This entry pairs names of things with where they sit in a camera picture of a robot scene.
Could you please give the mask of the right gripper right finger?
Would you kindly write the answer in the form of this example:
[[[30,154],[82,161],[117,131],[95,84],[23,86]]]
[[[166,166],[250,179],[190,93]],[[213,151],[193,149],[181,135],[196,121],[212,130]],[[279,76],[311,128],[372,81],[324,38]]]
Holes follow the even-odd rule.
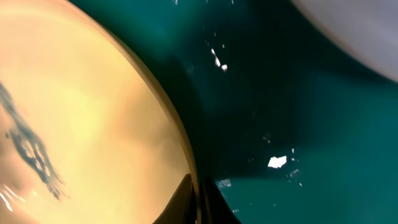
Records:
[[[200,206],[202,224],[241,224],[210,177],[200,184]]]

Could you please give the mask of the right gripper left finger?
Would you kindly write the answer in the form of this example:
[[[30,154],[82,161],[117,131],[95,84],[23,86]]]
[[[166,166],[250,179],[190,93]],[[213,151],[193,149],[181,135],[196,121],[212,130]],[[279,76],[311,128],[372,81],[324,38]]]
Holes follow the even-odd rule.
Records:
[[[197,203],[190,174],[186,174],[164,211],[153,224],[196,224]]]

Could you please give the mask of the yellow plate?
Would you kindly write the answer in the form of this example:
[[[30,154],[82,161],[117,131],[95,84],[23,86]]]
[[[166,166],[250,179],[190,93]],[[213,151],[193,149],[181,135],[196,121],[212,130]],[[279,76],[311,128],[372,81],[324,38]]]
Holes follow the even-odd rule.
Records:
[[[114,34],[68,1],[1,2],[2,223],[153,223],[194,165]]]

